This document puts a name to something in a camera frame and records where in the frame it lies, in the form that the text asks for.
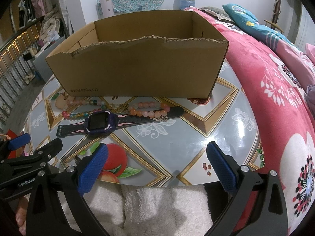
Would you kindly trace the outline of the person's left hand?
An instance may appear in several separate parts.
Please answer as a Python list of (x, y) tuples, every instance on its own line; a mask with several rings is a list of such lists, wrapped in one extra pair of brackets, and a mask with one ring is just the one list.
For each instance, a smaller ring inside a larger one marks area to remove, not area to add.
[(27, 208), (28, 208), (28, 199), (26, 197), (19, 198), (19, 202), (16, 208), (16, 222), (19, 228), (19, 232), (22, 235), (26, 235)]

